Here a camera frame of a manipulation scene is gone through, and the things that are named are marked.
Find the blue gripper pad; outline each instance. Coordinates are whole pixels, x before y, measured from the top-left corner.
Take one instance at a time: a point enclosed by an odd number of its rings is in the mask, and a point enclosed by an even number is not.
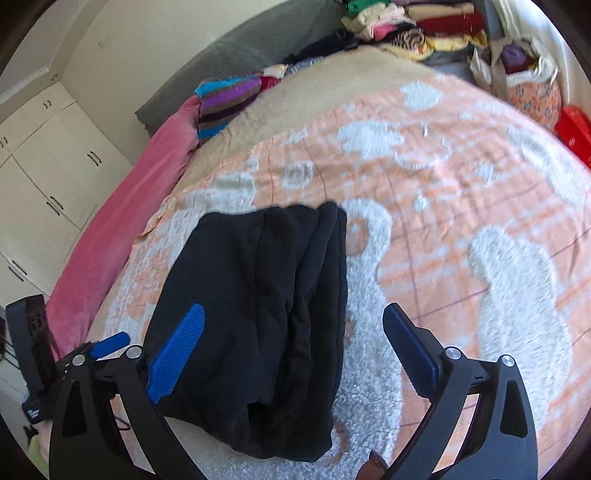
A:
[[[150,364],[147,393],[152,403],[170,395],[205,328],[203,307],[194,303]]]
[[[130,341],[127,333],[119,332],[95,344],[92,350],[90,350],[90,358],[98,360],[99,358],[115,353],[117,350],[128,346]]]
[[[417,395],[434,401],[439,392],[440,375],[440,361],[435,351],[443,351],[443,347],[431,332],[415,327],[397,303],[384,309],[382,321],[384,333]]]

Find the pink cushion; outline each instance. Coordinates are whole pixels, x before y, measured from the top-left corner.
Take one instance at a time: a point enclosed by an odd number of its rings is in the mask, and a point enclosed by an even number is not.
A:
[[[183,175],[197,147],[198,98],[171,116],[80,237],[47,302],[61,358],[86,339],[96,313],[141,233]]]

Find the purple stripe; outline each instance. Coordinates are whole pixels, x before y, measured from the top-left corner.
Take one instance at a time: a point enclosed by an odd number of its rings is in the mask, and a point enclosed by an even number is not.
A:
[[[249,92],[250,90],[254,90],[254,92],[258,92],[261,89],[261,79],[251,79],[247,80],[240,85],[237,85],[235,89],[232,89],[229,92],[223,92],[219,95],[209,97],[205,99],[202,103],[202,109],[207,110],[211,107],[214,107],[220,103],[229,102],[234,98],[241,97],[245,93]]]

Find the metal pivot bolt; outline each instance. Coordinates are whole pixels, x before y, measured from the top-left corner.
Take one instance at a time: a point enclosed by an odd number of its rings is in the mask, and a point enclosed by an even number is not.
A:
[[[72,365],[79,367],[85,362],[85,360],[86,357],[84,355],[78,354],[72,359]]]
[[[503,355],[501,357],[501,362],[503,362],[508,367],[515,365],[515,359],[511,355]]]
[[[447,348],[445,350],[445,354],[447,355],[448,358],[451,358],[452,360],[459,360],[462,357],[461,351],[459,351],[454,346],[451,346],[450,348]]]
[[[141,347],[134,345],[133,347],[130,347],[126,352],[125,355],[127,355],[127,358],[138,358],[140,355],[142,354],[142,349]]]

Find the red plastic bag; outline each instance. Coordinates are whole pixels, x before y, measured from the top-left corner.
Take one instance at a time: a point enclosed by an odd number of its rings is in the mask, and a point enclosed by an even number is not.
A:
[[[591,121],[576,106],[567,106],[560,112],[556,134],[589,168],[591,168]]]

